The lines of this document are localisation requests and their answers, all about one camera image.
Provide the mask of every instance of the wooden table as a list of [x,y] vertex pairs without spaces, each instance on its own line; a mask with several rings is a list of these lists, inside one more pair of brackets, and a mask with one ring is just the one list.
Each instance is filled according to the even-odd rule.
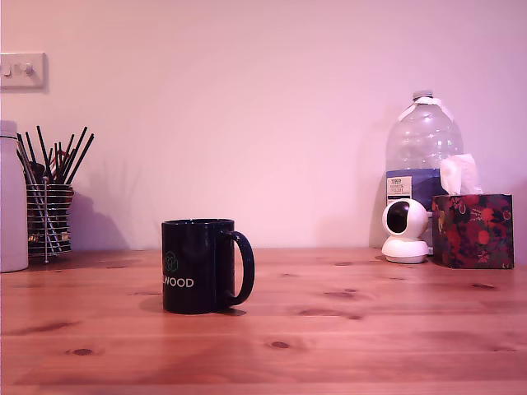
[[2,394],[527,394],[526,267],[255,257],[250,298],[203,316],[162,310],[159,252],[2,274]]

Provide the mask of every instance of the light switch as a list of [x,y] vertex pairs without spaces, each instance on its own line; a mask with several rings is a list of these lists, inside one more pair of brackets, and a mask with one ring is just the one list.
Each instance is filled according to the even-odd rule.
[[2,88],[44,87],[43,53],[2,53]]
[[6,77],[11,75],[11,64],[5,63],[2,65],[2,74]]

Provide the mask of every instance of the wire mesh pen holder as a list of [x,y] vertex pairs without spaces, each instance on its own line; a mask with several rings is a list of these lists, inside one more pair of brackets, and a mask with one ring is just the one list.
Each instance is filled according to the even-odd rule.
[[71,185],[27,185],[28,255],[57,257],[72,250],[68,208],[73,199]]

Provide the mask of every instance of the black mug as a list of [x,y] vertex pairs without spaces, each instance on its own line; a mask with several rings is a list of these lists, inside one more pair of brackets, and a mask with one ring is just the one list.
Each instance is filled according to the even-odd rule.
[[[244,302],[253,290],[254,255],[233,220],[178,220],[161,223],[163,308],[179,314],[205,314]],[[235,296],[235,249],[244,276]]]

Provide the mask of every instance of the green logo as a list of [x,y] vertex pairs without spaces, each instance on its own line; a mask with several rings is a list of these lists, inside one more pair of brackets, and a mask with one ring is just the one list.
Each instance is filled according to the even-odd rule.
[[178,260],[172,251],[169,251],[165,255],[165,269],[169,272],[175,272],[178,270]]

